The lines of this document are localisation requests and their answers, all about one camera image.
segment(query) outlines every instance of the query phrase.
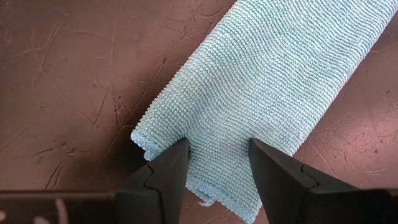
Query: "light blue towel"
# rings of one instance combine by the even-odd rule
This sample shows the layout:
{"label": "light blue towel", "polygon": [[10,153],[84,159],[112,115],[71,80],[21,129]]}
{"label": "light blue towel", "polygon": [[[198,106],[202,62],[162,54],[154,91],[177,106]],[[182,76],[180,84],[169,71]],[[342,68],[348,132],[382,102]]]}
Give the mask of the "light blue towel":
{"label": "light blue towel", "polygon": [[131,138],[152,160],[187,137],[188,189],[252,223],[261,201],[249,138],[293,155],[397,8],[398,0],[238,0]]}

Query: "towel fold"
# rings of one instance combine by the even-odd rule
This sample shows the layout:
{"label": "towel fold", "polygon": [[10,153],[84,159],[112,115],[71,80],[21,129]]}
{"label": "towel fold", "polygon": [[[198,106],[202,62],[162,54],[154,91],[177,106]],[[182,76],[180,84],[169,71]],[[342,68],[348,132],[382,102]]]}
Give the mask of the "towel fold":
{"label": "towel fold", "polygon": [[238,0],[131,138],[152,160],[187,137],[187,188],[252,223],[261,201],[249,138],[293,155],[397,8],[397,0]]}

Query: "scratched surface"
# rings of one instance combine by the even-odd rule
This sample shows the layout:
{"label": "scratched surface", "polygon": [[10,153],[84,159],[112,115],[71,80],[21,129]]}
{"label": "scratched surface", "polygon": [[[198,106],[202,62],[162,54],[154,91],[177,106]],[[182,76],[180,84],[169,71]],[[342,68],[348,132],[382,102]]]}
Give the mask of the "scratched surface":
{"label": "scratched surface", "polygon": [[[232,3],[0,1],[0,189],[110,189],[142,166],[131,129]],[[296,158],[398,187],[397,43],[398,16]],[[181,223],[241,223],[198,201]]]}

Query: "black plastic part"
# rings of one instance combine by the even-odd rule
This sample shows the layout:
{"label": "black plastic part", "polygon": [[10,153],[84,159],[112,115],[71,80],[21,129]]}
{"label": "black plastic part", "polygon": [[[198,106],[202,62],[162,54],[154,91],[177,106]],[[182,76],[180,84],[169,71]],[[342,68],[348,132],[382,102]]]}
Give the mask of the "black plastic part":
{"label": "black plastic part", "polygon": [[187,139],[177,141],[116,191],[120,223],[178,223],[187,181]]}
{"label": "black plastic part", "polygon": [[[57,207],[56,200],[64,211]],[[6,215],[1,224],[31,224],[35,218],[62,223],[61,217],[68,223],[118,223],[109,192],[2,191],[0,211]]]}
{"label": "black plastic part", "polygon": [[270,224],[398,223],[396,191],[359,190],[258,139],[249,160]]}

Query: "brown table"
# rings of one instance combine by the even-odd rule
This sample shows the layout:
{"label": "brown table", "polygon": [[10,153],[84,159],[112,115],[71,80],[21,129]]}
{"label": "brown table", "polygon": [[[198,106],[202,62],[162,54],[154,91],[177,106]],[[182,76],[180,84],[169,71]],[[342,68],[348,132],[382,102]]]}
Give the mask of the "brown table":
{"label": "brown table", "polygon": [[[110,189],[142,166],[132,128],[233,2],[1,1],[0,189]],[[296,158],[398,187],[397,43],[396,16]],[[181,223],[240,222],[198,201]]]}

